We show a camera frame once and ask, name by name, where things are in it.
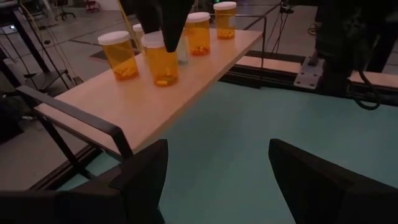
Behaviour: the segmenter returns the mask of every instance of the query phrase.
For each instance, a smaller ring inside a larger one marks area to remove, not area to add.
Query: yellow pill
[[[158,85],[167,85],[168,82],[167,81],[163,81],[163,80],[158,80],[158,81],[156,81],[156,84],[158,84]]]

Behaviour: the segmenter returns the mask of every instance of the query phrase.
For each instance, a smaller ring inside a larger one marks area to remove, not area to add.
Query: white bottle cap
[[[194,12],[188,15],[187,22],[204,22],[210,19],[210,14],[207,12]]]
[[[127,31],[116,31],[104,34],[98,38],[98,43],[102,46],[120,44],[130,40],[130,34]]]
[[[236,2],[220,2],[213,5],[214,10],[228,10],[236,8]]]
[[[142,29],[141,24],[136,24],[136,25],[134,25],[134,26],[132,27],[132,29],[133,29],[135,32],[142,32],[142,31],[144,31],[144,30]]]
[[[164,47],[162,31],[151,32],[145,34],[141,38],[141,44],[147,48],[159,48]]]

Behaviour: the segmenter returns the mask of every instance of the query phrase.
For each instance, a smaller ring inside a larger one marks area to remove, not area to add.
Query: metal bracket
[[[306,57],[301,67],[301,71],[297,74],[294,80],[294,85],[311,90],[316,89],[318,81],[323,73],[323,59],[319,59],[316,66],[308,65],[312,57]]]

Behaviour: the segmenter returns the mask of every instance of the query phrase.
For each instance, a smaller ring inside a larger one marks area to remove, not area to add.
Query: teal floor
[[[170,149],[162,213],[171,224],[294,223],[267,157],[271,138],[398,187],[397,130],[398,108],[217,83],[161,136]],[[116,164],[102,155],[89,170]]]

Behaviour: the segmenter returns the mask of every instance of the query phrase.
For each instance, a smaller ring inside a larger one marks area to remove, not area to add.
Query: black seat
[[[55,20],[58,21],[58,17],[61,17],[62,21],[65,21],[68,15],[73,16],[76,18],[75,14],[72,12],[65,12],[63,10],[63,6],[66,6],[68,4],[68,0],[55,0],[54,1],[54,6],[59,7],[61,9],[61,13],[57,16],[55,16]]]

